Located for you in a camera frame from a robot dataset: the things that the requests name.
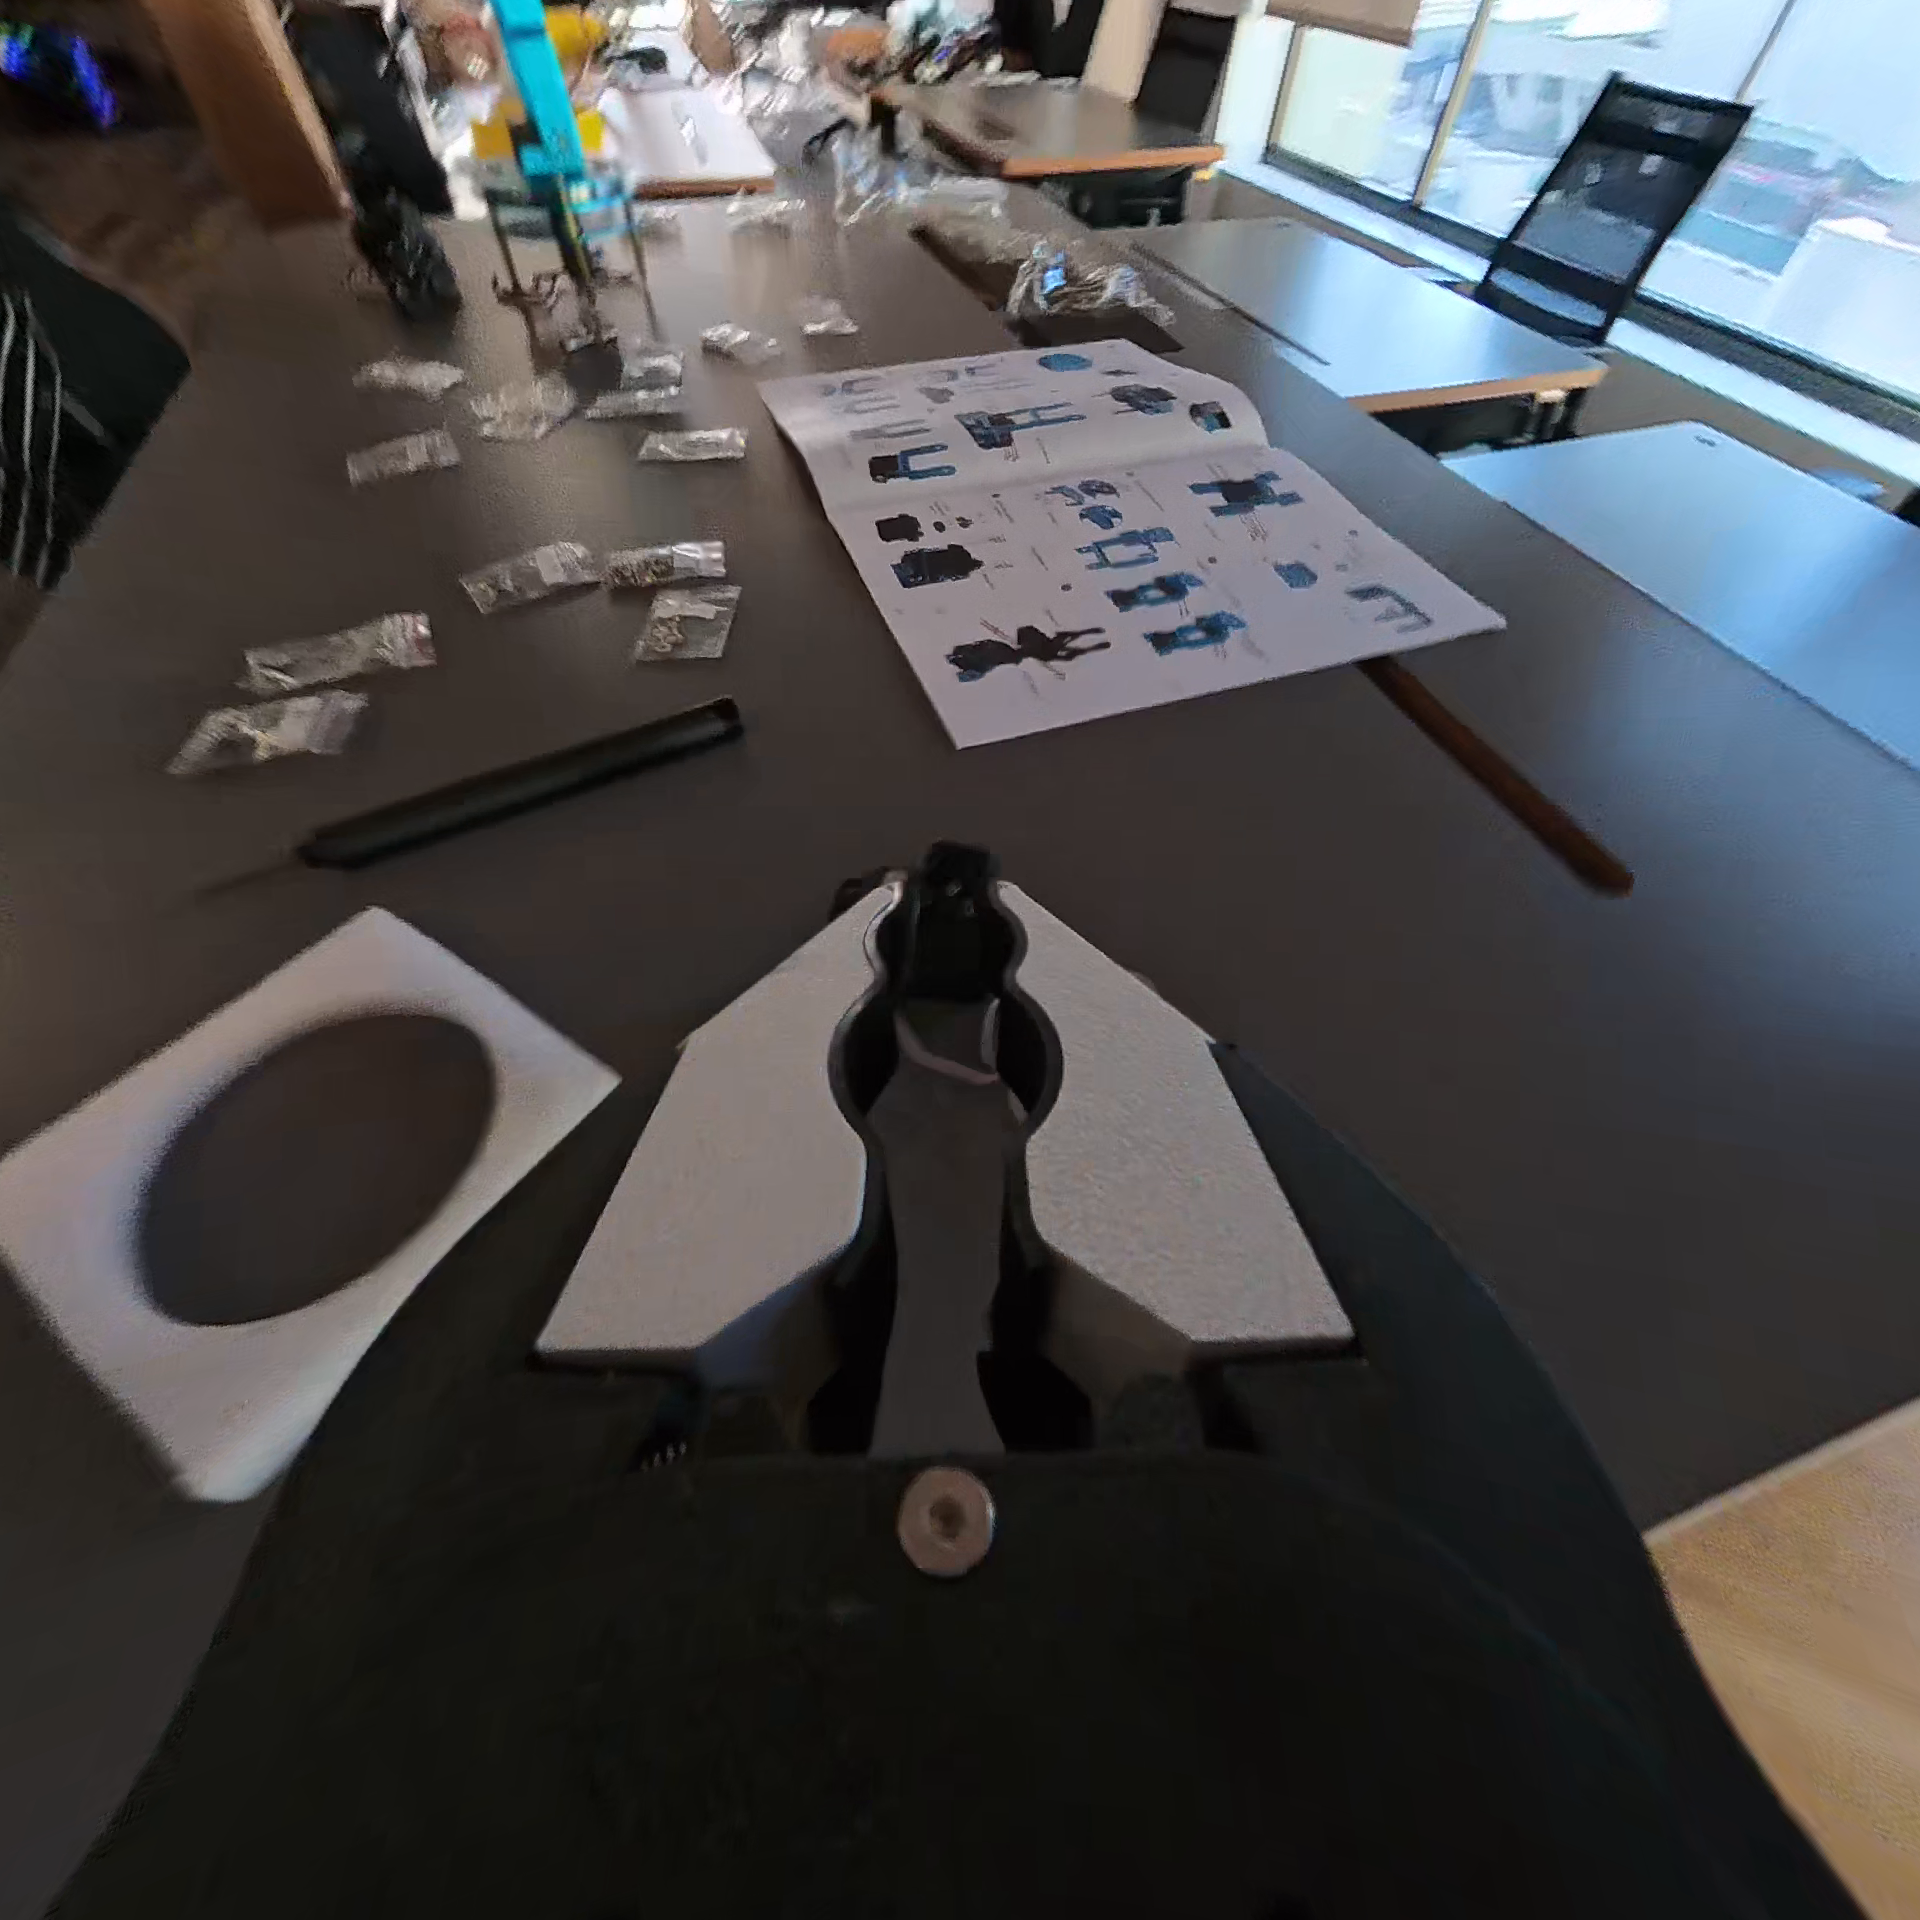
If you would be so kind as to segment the group of clear screw bags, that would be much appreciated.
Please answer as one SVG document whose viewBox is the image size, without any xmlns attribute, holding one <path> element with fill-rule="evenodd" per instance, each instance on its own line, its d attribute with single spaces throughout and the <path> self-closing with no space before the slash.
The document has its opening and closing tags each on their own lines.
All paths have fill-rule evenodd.
<svg viewBox="0 0 1920 1920">
<path fill-rule="evenodd" d="M 808 340 L 857 338 L 859 324 L 826 296 L 796 308 L 796 332 Z M 714 359 L 762 366 L 780 355 L 778 336 L 720 323 L 702 335 Z M 444 401 L 472 387 L 464 369 L 417 355 L 387 355 L 364 364 L 355 390 Z M 497 392 L 472 392 L 474 425 L 494 443 L 540 442 L 569 418 L 594 423 L 653 422 L 682 409 L 683 353 L 648 351 L 622 358 L 619 382 L 580 403 L 565 374 L 540 374 Z M 650 430 L 642 465 L 737 465 L 747 454 L 742 427 Z M 444 425 L 360 449 L 348 457 L 353 487 L 384 486 L 414 473 L 451 473 L 462 446 Z M 540 609 L 569 595 L 642 595 L 644 614 L 634 639 L 635 665 L 723 659 L 737 623 L 740 588 L 729 578 L 720 540 L 641 545 L 597 553 L 578 543 L 547 543 L 513 559 L 472 569 L 460 580 L 478 617 Z M 253 646 L 235 681 L 246 696 L 217 706 L 190 729 L 168 764 L 171 777 L 202 777 L 227 769 L 290 758 L 330 758 L 345 747 L 369 696 L 356 681 L 417 672 L 438 663 L 433 617 L 418 609 L 382 614 L 341 631 Z"/>
</svg>

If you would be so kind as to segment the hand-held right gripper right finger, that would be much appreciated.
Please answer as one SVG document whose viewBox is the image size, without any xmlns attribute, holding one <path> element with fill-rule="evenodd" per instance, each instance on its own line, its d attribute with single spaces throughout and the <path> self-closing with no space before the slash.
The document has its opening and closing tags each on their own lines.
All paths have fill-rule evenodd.
<svg viewBox="0 0 1920 1920">
<path fill-rule="evenodd" d="M 993 902 L 1041 1031 L 1016 1206 L 1049 1291 L 1041 1355 L 1112 1406 L 1214 1363 L 1344 1353 L 1354 1321 L 1208 1030 L 1021 887 Z"/>
</svg>

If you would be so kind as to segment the black robot part assembly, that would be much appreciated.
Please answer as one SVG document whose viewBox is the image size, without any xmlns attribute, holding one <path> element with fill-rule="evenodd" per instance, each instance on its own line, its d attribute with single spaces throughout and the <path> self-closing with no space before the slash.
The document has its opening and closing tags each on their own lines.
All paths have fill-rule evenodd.
<svg viewBox="0 0 1920 1920">
<path fill-rule="evenodd" d="M 421 207 L 370 150 L 342 154 L 353 196 L 353 242 L 373 282 L 406 320 L 444 320 L 464 296 Z"/>
</svg>

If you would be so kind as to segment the black mesh office chair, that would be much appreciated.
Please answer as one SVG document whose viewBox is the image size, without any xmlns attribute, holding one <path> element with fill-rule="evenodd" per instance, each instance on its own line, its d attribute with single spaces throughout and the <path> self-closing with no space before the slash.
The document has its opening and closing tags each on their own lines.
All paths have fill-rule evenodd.
<svg viewBox="0 0 1920 1920">
<path fill-rule="evenodd" d="M 1561 345 L 1602 347 L 1752 114 L 1609 76 L 1472 299 Z"/>
</svg>

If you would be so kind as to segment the black pen screwdriver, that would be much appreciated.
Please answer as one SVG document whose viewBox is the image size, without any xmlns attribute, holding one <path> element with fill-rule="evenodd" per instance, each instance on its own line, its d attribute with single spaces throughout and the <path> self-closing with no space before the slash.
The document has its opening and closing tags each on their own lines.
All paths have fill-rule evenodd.
<svg viewBox="0 0 1920 1920">
<path fill-rule="evenodd" d="M 290 871 L 364 874 L 717 752 L 742 737 L 746 713 L 739 705 L 729 698 L 708 700 L 325 823 L 265 865 L 203 880 L 187 896 L 216 898 Z"/>
</svg>

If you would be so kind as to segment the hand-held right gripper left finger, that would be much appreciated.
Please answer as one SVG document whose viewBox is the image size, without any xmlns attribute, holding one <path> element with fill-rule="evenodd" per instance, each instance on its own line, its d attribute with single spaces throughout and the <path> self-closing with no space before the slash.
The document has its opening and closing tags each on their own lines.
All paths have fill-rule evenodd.
<svg viewBox="0 0 1920 1920">
<path fill-rule="evenodd" d="M 884 871 L 682 1046 L 536 1355 L 572 1370 L 826 1378 L 827 1281 L 869 1202 L 869 1151 L 832 1081 L 876 993 Z"/>
</svg>

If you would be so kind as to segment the grey office desk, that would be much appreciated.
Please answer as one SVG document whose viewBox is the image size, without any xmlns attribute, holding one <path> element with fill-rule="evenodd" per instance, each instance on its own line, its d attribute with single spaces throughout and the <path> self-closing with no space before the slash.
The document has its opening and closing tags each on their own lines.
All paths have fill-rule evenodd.
<svg viewBox="0 0 1920 1920">
<path fill-rule="evenodd" d="M 915 138 L 970 177 L 1028 186 L 1090 228 L 1176 227 L 1225 150 L 1076 82 L 886 81 L 870 89 L 886 154 Z"/>
<path fill-rule="evenodd" d="M 1917 531 L 1702 423 L 1450 459 L 1802 703 L 1917 766 Z"/>
<path fill-rule="evenodd" d="M 1186 222 L 1133 249 L 1437 459 L 1568 439 L 1606 376 L 1593 353 L 1310 225 Z"/>
</svg>

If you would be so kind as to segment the large office window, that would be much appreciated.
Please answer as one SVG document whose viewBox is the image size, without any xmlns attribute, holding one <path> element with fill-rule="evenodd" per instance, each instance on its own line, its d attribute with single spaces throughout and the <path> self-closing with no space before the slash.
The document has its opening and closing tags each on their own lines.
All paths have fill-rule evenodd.
<svg viewBox="0 0 1920 1920">
<path fill-rule="evenodd" d="M 1915 404 L 1915 2 L 1437 2 L 1402 50 L 1288 38 L 1265 159 L 1489 241 L 1606 81 L 1747 107 L 1646 297 Z"/>
</svg>

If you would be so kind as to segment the yellow box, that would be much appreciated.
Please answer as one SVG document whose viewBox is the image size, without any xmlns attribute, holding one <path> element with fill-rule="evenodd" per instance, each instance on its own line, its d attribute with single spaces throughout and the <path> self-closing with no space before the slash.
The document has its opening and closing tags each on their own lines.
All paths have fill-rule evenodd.
<svg viewBox="0 0 1920 1920">
<path fill-rule="evenodd" d="M 609 136 L 606 116 L 594 107 L 578 107 L 576 128 L 582 142 L 587 179 L 622 182 L 618 144 Z M 472 124 L 472 177 L 486 194 L 526 196 L 526 174 L 515 150 L 515 132 L 521 128 L 502 107 L 490 119 Z"/>
</svg>

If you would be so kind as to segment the computer case with coloured lights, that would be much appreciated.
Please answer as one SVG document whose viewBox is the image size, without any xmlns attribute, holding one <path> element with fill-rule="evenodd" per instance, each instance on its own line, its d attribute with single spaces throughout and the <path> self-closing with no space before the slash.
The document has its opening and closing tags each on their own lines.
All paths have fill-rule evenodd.
<svg viewBox="0 0 1920 1920">
<path fill-rule="evenodd" d="M 108 132 L 122 103 L 90 41 L 67 28 L 3 22 L 4 112 L 36 128 Z"/>
</svg>

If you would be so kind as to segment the open assembly instruction booklet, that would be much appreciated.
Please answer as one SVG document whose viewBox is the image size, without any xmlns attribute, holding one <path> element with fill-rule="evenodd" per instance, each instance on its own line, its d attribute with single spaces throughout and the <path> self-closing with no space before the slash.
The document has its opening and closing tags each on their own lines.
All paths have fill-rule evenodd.
<svg viewBox="0 0 1920 1920">
<path fill-rule="evenodd" d="M 1131 343 L 760 396 L 958 750 L 1504 628 L 1234 384 Z"/>
</svg>

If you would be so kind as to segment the beige roller blind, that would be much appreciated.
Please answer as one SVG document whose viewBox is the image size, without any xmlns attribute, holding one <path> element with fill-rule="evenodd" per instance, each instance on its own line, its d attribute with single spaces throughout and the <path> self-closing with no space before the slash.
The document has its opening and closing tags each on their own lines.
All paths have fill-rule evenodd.
<svg viewBox="0 0 1920 1920">
<path fill-rule="evenodd" d="M 1420 0 L 1272 0 L 1261 2 L 1261 10 L 1294 28 L 1337 32 L 1403 50 L 1412 41 L 1422 4 Z"/>
</svg>

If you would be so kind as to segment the black chair with white stripes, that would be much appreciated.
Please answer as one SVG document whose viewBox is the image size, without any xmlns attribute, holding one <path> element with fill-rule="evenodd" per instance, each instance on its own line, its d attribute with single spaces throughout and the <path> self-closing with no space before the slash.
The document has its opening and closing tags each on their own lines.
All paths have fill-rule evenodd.
<svg viewBox="0 0 1920 1920">
<path fill-rule="evenodd" d="M 60 588 L 186 382 L 179 338 L 3 207 L 3 568 Z"/>
</svg>

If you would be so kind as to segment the black servo motor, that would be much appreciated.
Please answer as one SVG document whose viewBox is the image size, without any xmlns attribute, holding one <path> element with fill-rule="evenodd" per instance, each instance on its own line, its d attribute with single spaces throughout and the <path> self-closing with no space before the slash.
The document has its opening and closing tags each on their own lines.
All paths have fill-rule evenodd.
<svg viewBox="0 0 1920 1920">
<path fill-rule="evenodd" d="M 929 847 L 905 882 L 892 937 L 892 982 L 904 1001 L 980 1003 L 998 995 L 1011 952 L 998 874 L 987 848 L 953 840 Z"/>
</svg>

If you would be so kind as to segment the white foam frame round hole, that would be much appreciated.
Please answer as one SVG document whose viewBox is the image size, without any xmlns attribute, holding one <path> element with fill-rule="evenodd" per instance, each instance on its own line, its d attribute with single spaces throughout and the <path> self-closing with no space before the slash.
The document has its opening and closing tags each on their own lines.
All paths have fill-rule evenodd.
<svg viewBox="0 0 1920 1920">
<path fill-rule="evenodd" d="M 4 1271 L 181 1498 L 282 1476 L 618 1075 L 370 907 L 4 1156 Z"/>
</svg>

